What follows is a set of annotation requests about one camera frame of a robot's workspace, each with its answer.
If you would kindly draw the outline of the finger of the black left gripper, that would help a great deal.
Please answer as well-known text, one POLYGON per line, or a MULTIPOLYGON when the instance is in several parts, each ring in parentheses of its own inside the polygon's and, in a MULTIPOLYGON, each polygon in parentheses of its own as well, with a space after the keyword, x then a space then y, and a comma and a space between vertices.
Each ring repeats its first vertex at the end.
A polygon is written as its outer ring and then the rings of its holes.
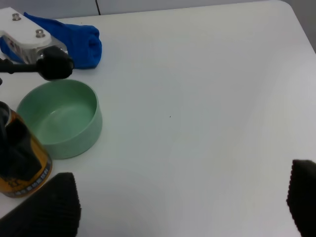
POLYGON ((42 168, 31 147, 31 134, 18 119, 8 125, 0 120, 0 176, 30 181, 42 168))

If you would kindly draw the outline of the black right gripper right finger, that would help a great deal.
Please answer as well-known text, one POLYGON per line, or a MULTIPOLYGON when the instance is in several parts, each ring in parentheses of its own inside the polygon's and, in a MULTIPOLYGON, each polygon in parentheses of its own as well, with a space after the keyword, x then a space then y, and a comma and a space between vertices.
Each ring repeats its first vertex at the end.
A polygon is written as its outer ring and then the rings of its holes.
POLYGON ((287 194, 287 205, 302 237, 316 235, 316 163, 294 159, 287 194))

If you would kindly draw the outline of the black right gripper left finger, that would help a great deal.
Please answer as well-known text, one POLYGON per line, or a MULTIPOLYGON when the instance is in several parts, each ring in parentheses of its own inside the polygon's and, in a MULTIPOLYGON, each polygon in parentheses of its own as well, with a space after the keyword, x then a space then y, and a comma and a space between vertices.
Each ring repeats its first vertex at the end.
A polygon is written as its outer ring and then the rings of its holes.
POLYGON ((0 219, 2 237, 75 237, 81 205, 75 177, 58 173, 0 219))

